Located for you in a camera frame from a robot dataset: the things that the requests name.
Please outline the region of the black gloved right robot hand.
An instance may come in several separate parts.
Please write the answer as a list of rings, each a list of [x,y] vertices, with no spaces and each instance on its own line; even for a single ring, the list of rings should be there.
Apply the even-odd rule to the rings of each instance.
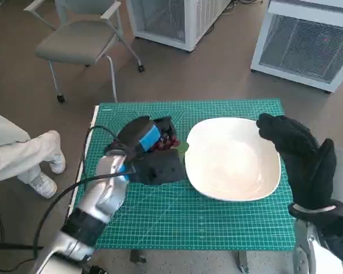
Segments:
[[[308,210],[331,206],[337,165],[334,142],[327,138],[319,145],[310,129],[284,115],[263,113],[256,125],[260,137],[273,142],[284,161],[294,203]]]

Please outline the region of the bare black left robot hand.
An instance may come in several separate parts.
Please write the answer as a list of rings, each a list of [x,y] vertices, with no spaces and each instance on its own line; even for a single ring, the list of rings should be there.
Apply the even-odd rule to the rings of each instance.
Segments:
[[[151,119],[140,116],[129,122],[110,145],[111,148],[129,148],[131,152],[154,152],[179,146],[177,132],[170,116]]]

